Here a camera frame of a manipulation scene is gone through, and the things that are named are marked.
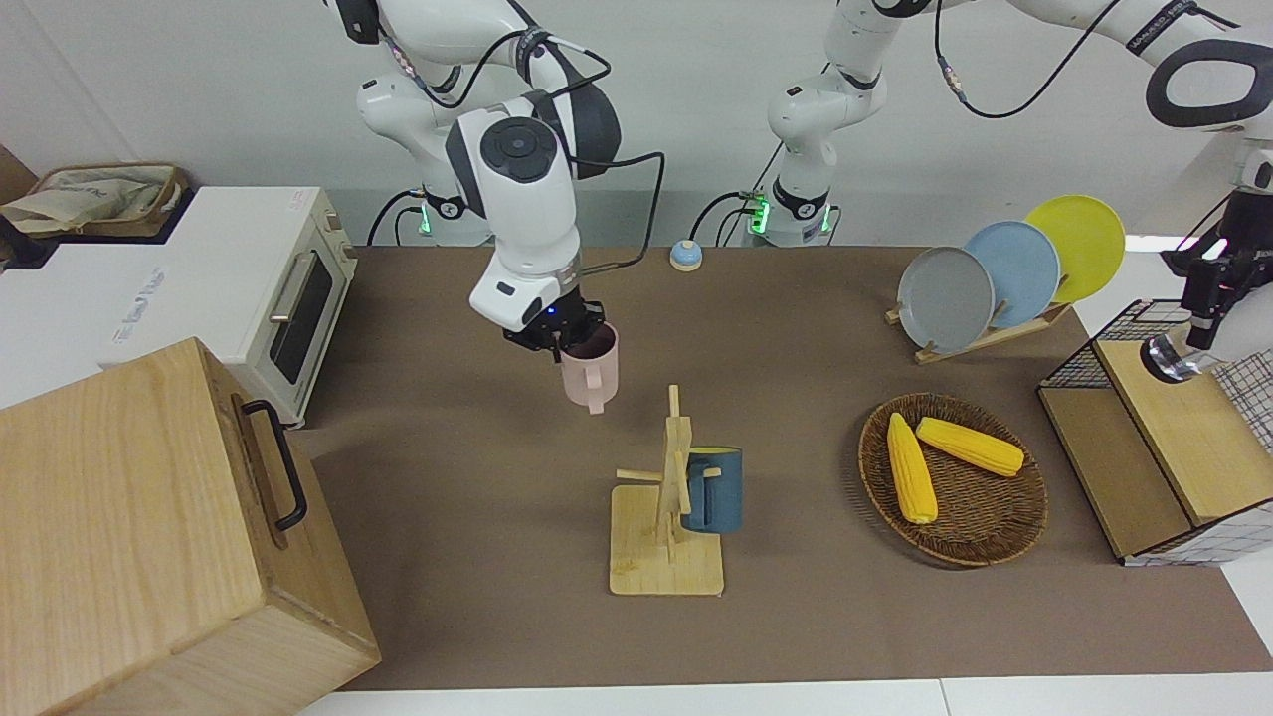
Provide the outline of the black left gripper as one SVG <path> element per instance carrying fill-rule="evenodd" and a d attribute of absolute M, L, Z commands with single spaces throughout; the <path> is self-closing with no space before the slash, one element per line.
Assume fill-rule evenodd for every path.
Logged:
<path fill-rule="evenodd" d="M 1236 189 L 1222 217 L 1186 256 L 1183 308 L 1192 311 L 1189 345 L 1209 352 L 1217 334 L 1214 312 L 1227 312 L 1250 290 L 1270 282 L 1272 196 Z"/>

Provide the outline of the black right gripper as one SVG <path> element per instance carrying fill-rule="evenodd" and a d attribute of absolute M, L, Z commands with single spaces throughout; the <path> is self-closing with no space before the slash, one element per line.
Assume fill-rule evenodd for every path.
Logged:
<path fill-rule="evenodd" d="M 569 290 L 521 330 L 503 330 L 505 340 L 524 349 L 550 353 L 554 364 L 561 363 L 563 350 L 588 341 L 606 322 L 603 304 L 583 298 L 580 290 Z"/>

